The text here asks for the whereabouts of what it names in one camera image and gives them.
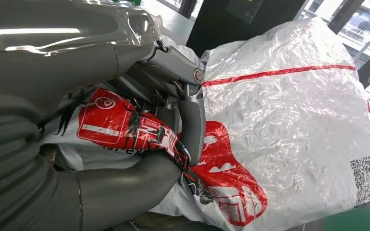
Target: clear plastic film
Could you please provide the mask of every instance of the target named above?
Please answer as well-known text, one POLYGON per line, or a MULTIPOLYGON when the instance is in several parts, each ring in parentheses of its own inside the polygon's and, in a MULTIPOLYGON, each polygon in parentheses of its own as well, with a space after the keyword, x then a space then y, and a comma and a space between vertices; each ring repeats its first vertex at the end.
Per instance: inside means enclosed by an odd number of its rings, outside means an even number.
POLYGON ((144 46, 161 38, 161 18, 125 2, 20 0, 0 5, 3 17, 16 20, 0 21, 0 51, 50 56, 109 43, 144 46))

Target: robotic hand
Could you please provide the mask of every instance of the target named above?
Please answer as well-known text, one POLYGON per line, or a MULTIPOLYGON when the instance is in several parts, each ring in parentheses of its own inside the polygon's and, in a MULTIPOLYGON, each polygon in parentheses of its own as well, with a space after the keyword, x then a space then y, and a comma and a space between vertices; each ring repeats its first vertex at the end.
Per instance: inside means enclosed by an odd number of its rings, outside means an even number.
POLYGON ((155 47, 156 31, 144 10, 108 1, 0 0, 0 230, 105 229, 156 206, 180 177, 162 151, 129 169, 57 172, 49 166, 39 155, 36 123, 80 87, 114 79, 116 87, 158 106, 170 126, 178 101, 183 127, 190 128, 181 140, 191 163, 198 162, 203 74, 174 48, 155 47), (153 88, 163 103, 146 97, 153 88))

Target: red stripe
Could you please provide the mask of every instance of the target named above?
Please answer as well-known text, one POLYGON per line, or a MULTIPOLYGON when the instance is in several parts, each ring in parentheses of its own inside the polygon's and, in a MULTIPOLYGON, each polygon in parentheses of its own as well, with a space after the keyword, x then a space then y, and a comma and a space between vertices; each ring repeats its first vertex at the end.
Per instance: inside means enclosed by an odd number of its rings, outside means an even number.
POLYGON ((213 86, 213 85, 233 83, 233 82, 238 82, 242 80, 260 78, 260 77, 265 77, 265 76, 277 76, 277 75, 283 75, 283 74, 289 74, 289 73, 298 73, 298 72, 304 72, 304 71, 324 70, 324 69, 348 69, 352 71, 356 70, 356 68, 353 66, 344 66, 344 65, 307 66, 307 67, 298 67, 298 68, 291 68, 291 69, 278 70, 278 71, 266 71, 266 72, 261 72, 257 74, 247 75, 247 76, 238 76, 238 77, 224 78, 224 79, 218 79, 218 80, 211 80, 211 81, 204 82, 202 85, 204 87, 208 87, 208 86, 213 86))

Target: red logo print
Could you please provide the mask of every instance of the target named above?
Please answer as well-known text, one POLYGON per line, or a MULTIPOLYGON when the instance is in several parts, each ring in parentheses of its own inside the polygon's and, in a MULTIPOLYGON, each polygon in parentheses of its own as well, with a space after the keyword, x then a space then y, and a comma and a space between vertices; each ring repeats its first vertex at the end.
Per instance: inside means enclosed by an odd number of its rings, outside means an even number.
POLYGON ((266 194, 233 156, 223 124, 206 122, 201 160, 192 170, 208 188, 229 223, 246 226, 266 210, 266 194))

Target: red graphic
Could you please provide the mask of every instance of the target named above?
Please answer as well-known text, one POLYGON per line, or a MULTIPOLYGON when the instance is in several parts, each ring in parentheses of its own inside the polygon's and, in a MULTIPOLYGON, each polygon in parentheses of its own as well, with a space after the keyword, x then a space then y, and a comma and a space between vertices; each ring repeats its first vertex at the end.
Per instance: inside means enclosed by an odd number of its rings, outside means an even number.
POLYGON ((130 103, 105 89, 97 88, 79 113, 77 136, 106 147, 124 144, 130 103))
POLYGON ((102 88, 80 109, 77 136, 107 148, 164 149, 178 167, 188 169, 189 154, 169 127, 102 88))
POLYGON ((368 108, 368 112, 370 113, 370 100, 367 100, 367 108, 368 108))
POLYGON ((203 86, 208 87, 208 86, 213 86, 213 85, 233 83, 233 82, 260 78, 260 77, 265 77, 265 76, 277 76, 277 75, 283 75, 283 74, 289 74, 289 73, 299 73, 299 72, 304 72, 304 71, 325 70, 325 69, 347 69, 347 70, 352 70, 352 71, 356 70, 356 68, 353 66, 344 66, 344 65, 306 66, 306 67, 297 67, 297 68, 277 70, 277 71, 266 71, 266 72, 260 72, 257 74, 246 75, 246 76, 216 79, 216 80, 204 82, 203 86))
POLYGON ((246 226, 266 210, 266 194, 233 156, 223 124, 206 122, 201 160, 192 170, 208 188, 229 223, 246 226))

